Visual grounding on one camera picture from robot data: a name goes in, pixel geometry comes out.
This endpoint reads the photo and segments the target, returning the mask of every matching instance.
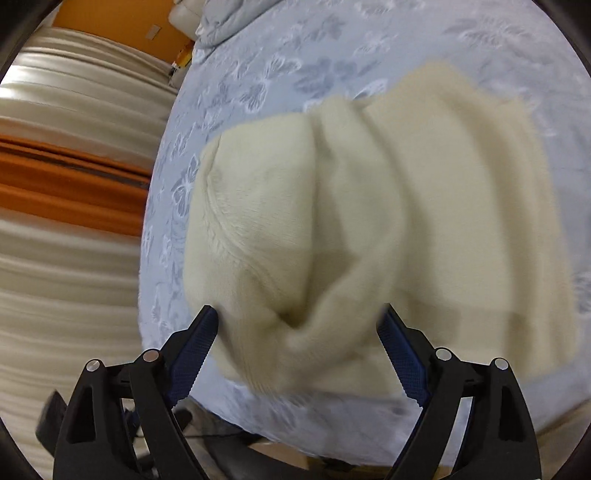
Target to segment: blue gripper pad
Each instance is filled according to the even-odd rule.
[[[199,320],[199,316],[202,315],[200,313],[187,330],[189,338],[176,359],[168,366],[171,387],[167,392],[167,398],[171,407],[189,396],[203,361],[217,335],[216,310],[208,307],[207,310],[202,310],[202,313],[203,317]]]
[[[427,387],[427,370],[392,315],[397,314],[389,309],[378,325],[378,336],[407,397],[415,399],[422,407],[431,397]]]

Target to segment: white curtain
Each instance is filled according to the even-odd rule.
[[[67,401],[92,358],[141,352],[138,266],[137,238],[0,210],[0,416],[45,478],[53,460],[35,427],[46,398]]]
[[[104,38],[40,28],[0,85],[0,130],[151,170],[177,94],[169,68]]]

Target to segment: fabric fold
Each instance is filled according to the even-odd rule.
[[[430,63],[383,95],[234,127],[201,162],[184,288],[194,313],[221,313],[228,378],[400,394],[375,333],[387,302],[521,380],[578,350],[547,161],[518,99]]]

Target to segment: bed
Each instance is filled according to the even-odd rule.
[[[145,348],[159,348],[192,320],[184,243],[205,144],[234,125],[306,111],[328,95],[383,92],[430,59],[450,62],[496,95],[527,101],[550,160],[581,327],[591,338],[591,78],[548,17],[531,0],[282,0],[195,62],[172,110],[142,238]],[[537,430],[591,398],[586,343],[574,363],[523,386]],[[224,379],[211,357],[191,395],[245,430],[355,465],[391,465],[420,412],[407,398],[254,395]],[[444,464],[453,463],[468,407],[460,409]]]

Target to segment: orange wall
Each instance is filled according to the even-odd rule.
[[[172,63],[189,39],[168,23],[173,0],[64,0],[54,27],[105,37]],[[152,25],[161,27],[153,40]]]

